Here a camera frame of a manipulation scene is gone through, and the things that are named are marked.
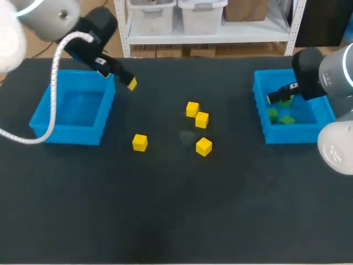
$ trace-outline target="dark tabletop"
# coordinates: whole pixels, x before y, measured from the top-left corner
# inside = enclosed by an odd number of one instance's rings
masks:
[[[264,143],[253,74],[290,58],[122,61],[139,87],[117,82],[100,146],[0,137],[0,263],[353,262],[353,179],[316,145]],[[50,66],[26,60],[4,81],[2,128],[34,137]],[[206,130],[185,117],[188,101],[210,114]],[[195,152],[203,136],[207,157]]]

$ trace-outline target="blue bin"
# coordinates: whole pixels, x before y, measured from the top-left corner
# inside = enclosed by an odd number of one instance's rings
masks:
[[[114,95],[113,75],[104,78],[94,71],[59,71],[56,122],[45,142],[99,145]],[[37,137],[46,132],[49,118],[50,85],[29,123]]]
[[[289,108],[278,104],[269,104],[267,95],[278,91],[282,86],[295,83],[292,69],[256,71],[254,76],[254,94],[256,106],[263,127],[266,144],[302,144],[315,143],[322,128],[335,120],[327,97],[305,101],[301,96],[294,96]],[[289,115],[296,120],[294,124],[271,124],[268,109],[276,108],[279,120]]]

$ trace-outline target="storage shelf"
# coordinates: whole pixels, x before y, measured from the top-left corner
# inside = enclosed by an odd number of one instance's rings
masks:
[[[202,44],[202,43],[260,43],[287,41],[290,28],[276,0],[269,0],[268,15],[259,22],[225,22],[215,35],[187,36],[184,34],[181,10],[174,9],[173,33],[162,36],[140,36],[133,16],[127,25],[129,44]]]

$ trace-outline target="yellow block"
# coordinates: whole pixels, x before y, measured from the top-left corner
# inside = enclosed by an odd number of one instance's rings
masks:
[[[135,151],[144,152],[147,147],[147,136],[136,134],[132,141],[132,147]]]
[[[211,150],[212,142],[206,138],[202,138],[196,143],[196,152],[198,152],[201,156],[207,156]]]
[[[195,119],[195,126],[205,129],[208,124],[208,113],[199,112]]]
[[[136,78],[134,77],[133,80],[131,80],[130,84],[127,86],[131,91],[133,91],[137,86],[137,81]]]
[[[186,106],[186,116],[194,118],[199,112],[199,104],[195,102],[189,102]]]

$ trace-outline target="green cube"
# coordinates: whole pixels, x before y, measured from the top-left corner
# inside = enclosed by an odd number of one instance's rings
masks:
[[[278,111],[276,108],[271,108],[267,110],[271,123],[276,123],[278,121]]]
[[[280,120],[280,124],[293,124],[295,122],[296,122],[296,120],[294,120],[289,115],[283,116],[282,119]]]
[[[283,102],[283,101],[279,101],[278,102],[278,105],[279,106],[281,106],[282,108],[289,108],[290,106],[291,106],[291,103],[292,103],[292,100],[293,100],[293,95],[291,95],[291,99],[290,100],[288,100],[288,101],[285,101],[285,102]]]

